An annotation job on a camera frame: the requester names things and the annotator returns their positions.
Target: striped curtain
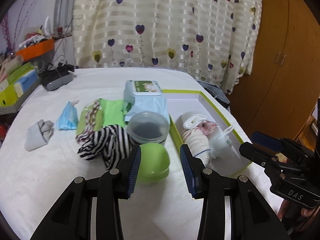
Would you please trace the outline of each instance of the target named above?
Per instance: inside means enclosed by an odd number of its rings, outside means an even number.
[[[262,0],[75,0],[76,64],[172,68],[231,93],[251,73],[261,10]]]

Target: clear plastic container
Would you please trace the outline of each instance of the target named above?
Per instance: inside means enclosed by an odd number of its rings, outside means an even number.
[[[161,114],[144,111],[130,119],[126,131],[138,143],[164,145],[169,133],[169,123]]]

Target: baby wipes package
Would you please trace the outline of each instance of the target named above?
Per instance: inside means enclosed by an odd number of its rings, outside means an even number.
[[[126,122],[138,113],[151,111],[161,114],[170,123],[167,99],[157,81],[128,80],[124,89],[124,108]]]

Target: black and white striped fabric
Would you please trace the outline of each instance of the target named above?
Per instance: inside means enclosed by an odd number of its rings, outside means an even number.
[[[117,124],[101,128],[90,135],[90,140],[79,149],[81,158],[92,160],[102,154],[107,170],[118,166],[121,159],[129,156],[132,146],[137,144]]]

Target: green cloth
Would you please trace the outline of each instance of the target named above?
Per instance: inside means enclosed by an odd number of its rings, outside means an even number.
[[[80,133],[82,133],[84,131],[84,127],[85,127],[85,115],[87,114],[87,112],[92,109],[93,104],[91,106],[85,106],[81,112],[80,115],[80,119],[78,122],[78,126],[77,126],[77,131],[76,131],[76,135],[79,135]],[[103,110],[101,108],[101,106],[99,107],[99,110],[97,111],[96,114],[96,124],[93,127],[93,130],[95,132],[99,131],[103,126]]]
[[[115,100],[109,101],[102,98],[99,98],[100,106],[103,109],[103,124],[102,127],[118,124],[121,127],[125,127],[124,123],[124,115],[126,111],[124,111],[124,101],[123,100]]]

